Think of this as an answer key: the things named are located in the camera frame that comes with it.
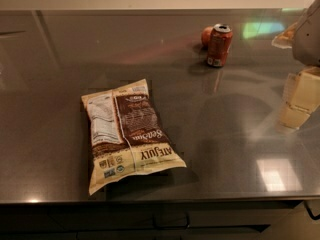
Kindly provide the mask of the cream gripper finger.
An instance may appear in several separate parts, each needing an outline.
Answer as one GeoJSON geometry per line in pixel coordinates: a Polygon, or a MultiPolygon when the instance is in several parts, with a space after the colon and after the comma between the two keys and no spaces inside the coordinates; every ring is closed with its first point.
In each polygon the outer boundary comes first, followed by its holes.
{"type": "Polygon", "coordinates": [[[319,106],[320,68],[308,66],[288,75],[278,122],[285,128],[298,130],[319,106]]]}
{"type": "Polygon", "coordinates": [[[288,28],[286,28],[283,32],[274,37],[271,44],[274,47],[281,49],[291,49],[294,39],[294,33],[296,30],[296,23],[293,23],[288,28]]]}

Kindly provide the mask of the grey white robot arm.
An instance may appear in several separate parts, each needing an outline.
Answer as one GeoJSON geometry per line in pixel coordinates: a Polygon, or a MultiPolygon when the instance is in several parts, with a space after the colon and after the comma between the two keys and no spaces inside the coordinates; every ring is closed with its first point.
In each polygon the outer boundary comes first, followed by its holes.
{"type": "Polygon", "coordinates": [[[272,45],[291,49],[293,58],[304,65],[286,79],[277,121],[279,130],[291,133],[320,106],[320,0],[314,0],[296,23],[272,40],[272,45]]]}

